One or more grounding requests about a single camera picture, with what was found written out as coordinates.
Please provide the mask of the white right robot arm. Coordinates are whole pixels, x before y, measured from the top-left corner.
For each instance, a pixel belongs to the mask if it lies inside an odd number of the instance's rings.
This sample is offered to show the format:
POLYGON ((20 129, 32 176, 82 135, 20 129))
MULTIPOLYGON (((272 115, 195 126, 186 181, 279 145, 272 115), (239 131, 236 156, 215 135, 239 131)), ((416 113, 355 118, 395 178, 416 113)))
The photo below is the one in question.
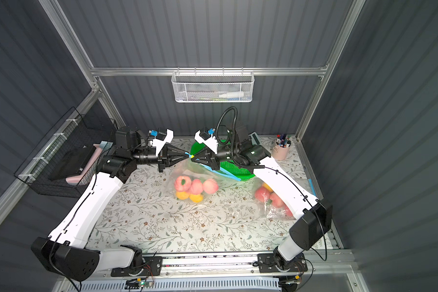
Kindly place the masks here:
POLYGON ((255 144, 249 136, 235 129, 227 130, 227 134, 225 141, 221 141, 214 128, 198 130, 195 140, 204 147, 191 160, 213 171, 218 171, 224 161, 233 163, 271 188, 296 220, 289 235, 273 252, 276 268, 288 270, 298 255, 312 249, 331 229, 332 205, 301 187, 265 147, 255 144))

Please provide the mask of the red yellow peach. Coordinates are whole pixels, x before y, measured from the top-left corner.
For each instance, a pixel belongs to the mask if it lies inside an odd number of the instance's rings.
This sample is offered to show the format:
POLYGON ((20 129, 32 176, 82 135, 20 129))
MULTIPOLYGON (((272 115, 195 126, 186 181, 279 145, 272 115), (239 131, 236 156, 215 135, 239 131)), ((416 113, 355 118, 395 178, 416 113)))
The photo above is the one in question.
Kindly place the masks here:
POLYGON ((267 185, 265 182, 262 184, 262 187, 266 188, 270 193, 273 192, 272 188, 269 185, 267 185))

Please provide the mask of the clear zip-top bag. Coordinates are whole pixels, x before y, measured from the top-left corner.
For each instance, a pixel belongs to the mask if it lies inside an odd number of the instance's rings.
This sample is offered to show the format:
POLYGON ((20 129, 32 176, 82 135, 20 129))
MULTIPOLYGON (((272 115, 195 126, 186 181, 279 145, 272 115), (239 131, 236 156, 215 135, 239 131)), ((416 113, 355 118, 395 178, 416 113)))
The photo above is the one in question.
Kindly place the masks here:
POLYGON ((222 167, 212 170, 186 159, 172 167, 164 190, 174 199, 200 204, 241 181, 241 178, 222 167))
POLYGON ((252 186, 255 203, 259 206, 261 214, 268 219, 298 220, 304 215, 304 210, 310 210, 319 200, 299 182, 287 183, 284 193, 299 199, 297 213, 294 215, 289 205, 264 181, 254 178, 252 186))

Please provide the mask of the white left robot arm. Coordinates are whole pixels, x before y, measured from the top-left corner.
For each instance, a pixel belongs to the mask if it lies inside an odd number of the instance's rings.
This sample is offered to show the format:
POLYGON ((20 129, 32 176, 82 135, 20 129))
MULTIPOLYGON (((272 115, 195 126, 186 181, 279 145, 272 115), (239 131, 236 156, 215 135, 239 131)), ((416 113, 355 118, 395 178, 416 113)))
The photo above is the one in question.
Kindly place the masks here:
POLYGON ((31 246, 47 271, 83 282, 96 271, 139 273, 147 268, 142 250, 134 246, 96 251, 86 245, 104 209, 139 165, 157 165, 162 172, 191 157, 172 146, 172 139, 173 131, 165 128, 144 135, 126 126, 115 133, 114 145, 99 156, 96 172, 83 195, 47 237, 36 238, 31 246))

